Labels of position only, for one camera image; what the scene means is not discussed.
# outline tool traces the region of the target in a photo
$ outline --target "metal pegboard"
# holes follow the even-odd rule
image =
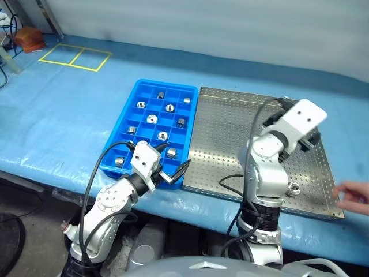
[[[268,96],[201,88],[193,128],[189,159],[191,164],[183,181],[183,188],[233,201],[241,198],[221,186],[218,181],[231,174],[243,174],[237,153],[249,136],[258,107]],[[256,134],[262,123],[280,110],[269,104],[261,112]],[[321,141],[312,151],[298,148],[285,161],[290,181],[299,183],[302,193],[285,197],[283,211],[322,219],[343,218],[336,199],[331,197],[334,181]],[[242,191],[243,178],[230,178],[225,184]]]

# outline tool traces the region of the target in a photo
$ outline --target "table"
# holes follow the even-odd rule
[[[56,40],[47,37],[51,46]],[[68,36],[63,43],[110,51],[112,56],[98,72],[37,61],[47,50],[16,57],[24,71],[10,76],[0,90],[1,171],[82,193],[134,83],[147,78],[309,98],[328,113],[319,129],[336,182],[369,179],[367,83],[313,70],[103,40]],[[61,49],[56,54],[67,59],[70,53]],[[83,55],[83,66],[101,60],[94,53]],[[99,171],[91,195],[110,182]],[[183,190],[157,190],[144,195],[135,208],[224,233],[238,204]],[[283,247],[369,265],[368,217],[345,215],[344,220],[324,222],[281,214]]]

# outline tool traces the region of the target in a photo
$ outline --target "wall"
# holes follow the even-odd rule
[[[47,0],[63,32],[369,82],[368,0]]]

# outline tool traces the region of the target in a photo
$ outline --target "yellow tape square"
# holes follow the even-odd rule
[[[59,46],[64,46],[64,47],[71,47],[71,48],[77,48],[79,49],[79,52],[74,56],[74,58],[69,62],[57,62],[57,61],[50,61],[48,59],[45,59],[48,55],[50,55],[55,49],[57,49]],[[74,62],[78,59],[78,57],[85,51],[92,51],[92,52],[98,52],[98,53],[104,53],[107,56],[104,58],[104,60],[98,65],[97,68],[89,68],[87,66],[81,66],[81,65],[75,65]],[[74,45],[70,45],[70,44],[64,44],[64,43],[59,43],[57,44],[53,49],[51,49],[48,53],[46,53],[45,55],[43,55],[39,61],[40,62],[47,62],[47,63],[53,63],[56,65],[65,65],[65,66],[71,66],[73,68],[80,68],[80,69],[85,69],[85,70],[89,70],[89,71],[94,71],[94,72],[98,72],[101,67],[107,62],[107,60],[110,58],[110,56],[112,56],[112,52],[109,51],[103,51],[103,50],[98,50],[98,49],[92,49],[92,48],[87,48],[87,47],[80,47],[80,46],[74,46]]]

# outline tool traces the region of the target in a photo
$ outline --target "metal nut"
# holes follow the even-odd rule
[[[137,102],[136,105],[138,108],[146,108],[146,103],[144,101]]]
[[[115,166],[116,167],[122,168],[124,163],[125,163],[124,157],[116,157],[115,158]]]
[[[287,187],[287,196],[297,196],[301,193],[300,185],[296,182],[290,182]]]
[[[161,132],[159,132],[159,134],[157,134],[157,138],[159,140],[167,140],[168,139],[168,133],[164,132],[164,131],[161,131]]]
[[[175,148],[169,148],[167,150],[166,156],[171,159],[175,159],[177,156],[177,150]]]
[[[152,123],[152,124],[156,124],[157,123],[157,116],[154,114],[151,114],[147,117],[146,119],[147,123]]]
[[[135,126],[129,126],[127,134],[136,134],[137,128]]]
[[[174,105],[169,104],[169,105],[166,105],[165,110],[169,111],[170,113],[173,113],[174,108],[175,108]]]
[[[160,91],[157,95],[156,98],[158,99],[163,99],[164,98],[164,92]]]
[[[179,128],[185,128],[186,127],[186,120],[183,119],[183,118],[179,118],[177,120],[176,126],[179,127]]]

